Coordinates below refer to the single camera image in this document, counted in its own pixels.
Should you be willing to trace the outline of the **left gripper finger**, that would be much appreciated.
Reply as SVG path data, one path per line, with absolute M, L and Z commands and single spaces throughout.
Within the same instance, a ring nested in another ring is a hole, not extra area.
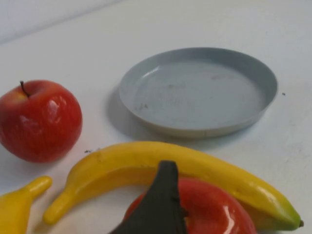
M 139 205 L 112 234 L 186 234 L 173 161 L 159 163 L 157 174 Z

